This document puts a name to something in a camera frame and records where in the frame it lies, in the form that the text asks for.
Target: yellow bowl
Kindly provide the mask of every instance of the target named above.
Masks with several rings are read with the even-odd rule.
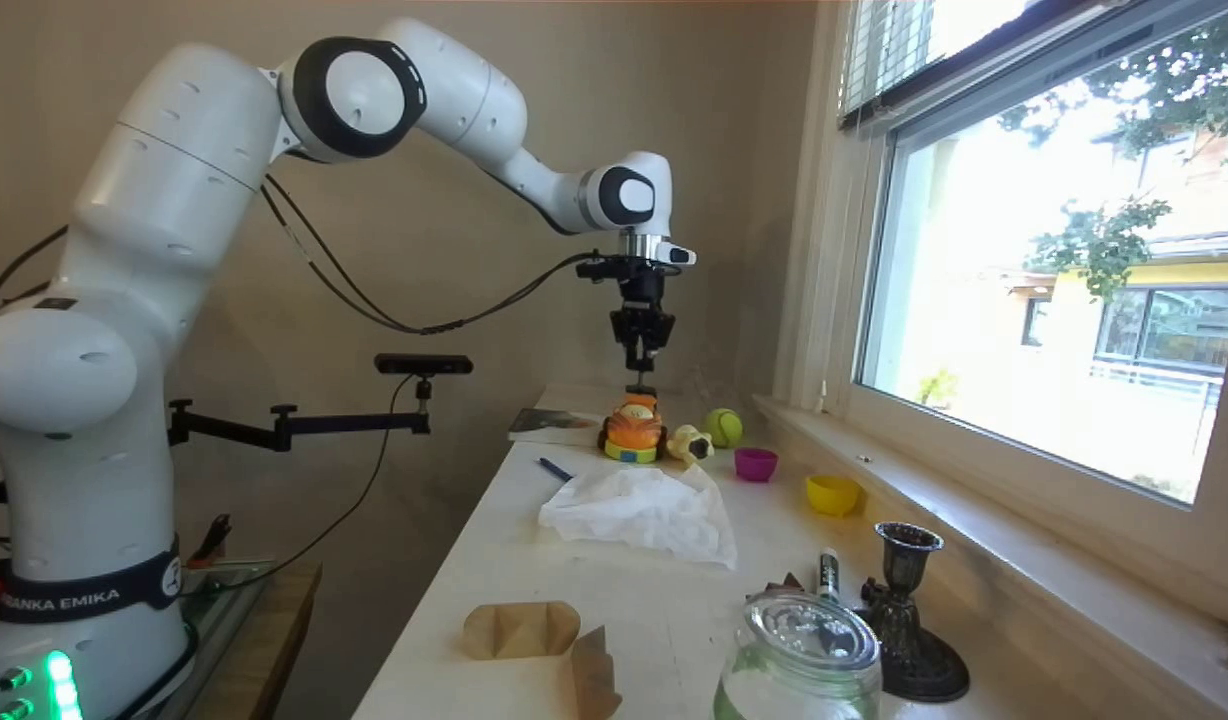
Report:
[[[803,501],[821,515],[851,515],[865,502],[865,489],[851,476],[803,476]]]

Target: tree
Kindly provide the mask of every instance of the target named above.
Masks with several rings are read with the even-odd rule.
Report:
[[[1047,145],[1067,110],[1092,105],[1110,105],[1116,128],[1105,139],[1123,157],[1188,134],[1228,134],[1228,16],[1015,105],[998,123]],[[1128,198],[1116,213],[1067,207],[1063,227],[1035,234],[1032,266],[1080,270],[1092,297],[1110,297],[1147,261],[1138,232],[1161,216],[1167,216],[1161,198]]]

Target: window sill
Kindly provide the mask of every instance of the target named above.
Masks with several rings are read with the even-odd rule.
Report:
[[[968,497],[831,416],[796,410],[777,400],[759,400],[759,410],[768,410],[772,434],[808,467],[836,463],[851,472],[872,501],[910,508],[947,538],[982,557],[993,572],[977,572],[977,582],[1011,582],[1018,597],[1032,597],[1032,602],[1024,602],[1029,617],[1032,608],[1047,608],[1067,639],[1099,642],[1096,655],[1116,661],[1119,674],[1133,679],[1133,690],[1162,696],[1162,702],[1182,714],[1228,714],[1228,631],[1218,622],[1147,592],[1133,574],[1009,508]],[[977,600],[977,613],[986,613],[993,621],[1005,617],[997,592],[998,588],[986,588],[986,600]]]

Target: white table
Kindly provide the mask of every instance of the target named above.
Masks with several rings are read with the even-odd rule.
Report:
[[[611,402],[611,388],[557,388],[538,394],[538,409],[577,409],[588,416],[600,416]],[[393,655],[374,673],[355,714],[568,714],[557,661],[467,661],[455,649],[461,622],[476,602],[568,600],[581,613],[583,631],[606,629],[617,690],[625,696],[617,712],[619,720],[703,720],[712,714],[712,690],[733,651],[737,613],[748,592],[785,572],[812,581],[821,547],[840,551],[843,597],[851,600],[865,572],[872,572],[872,530],[865,520],[812,515],[792,467],[778,467],[772,484],[740,484],[729,472],[729,453],[712,454],[703,467],[722,489],[740,547],[737,572],[662,561],[640,547],[547,538],[535,524],[535,508],[560,489],[560,480],[538,467],[538,454],[581,472],[603,463],[590,444],[590,429],[513,434],[513,453]],[[880,714],[981,714],[968,702],[970,696],[940,707],[880,696]]]

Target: beige wall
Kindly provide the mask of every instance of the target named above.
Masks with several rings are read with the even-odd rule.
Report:
[[[323,31],[424,16],[497,58],[532,105],[532,147],[588,167],[656,147],[676,167],[676,240],[698,266],[671,285],[681,316],[660,382],[712,400],[772,388],[785,234],[808,72],[808,0],[768,3],[404,3],[404,0],[20,0],[0,3],[0,265],[69,219],[72,190],[130,84],[175,40],[281,64]],[[590,240],[550,234],[446,147],[410,134],[350,167],[275,175],[384,306],[410,324],[462,316]],[[436,572],[513,410],[547,381],[619,382],[617,289],[560,276],[535,301],[445,341],[367,327],[311,285],[265,207],[183,348],[171,392],[204,410],[266,419],[384,409],[378,348],[467,352],[436,381],[428,441],[396,434],[367,508],[316,551],[326,568],[283,714],[339,714]],[[364,484],[374,434],[301,441],[291,454],[216,441],[180,448],[180,536],[230,510],[230,557],[283,557]]]

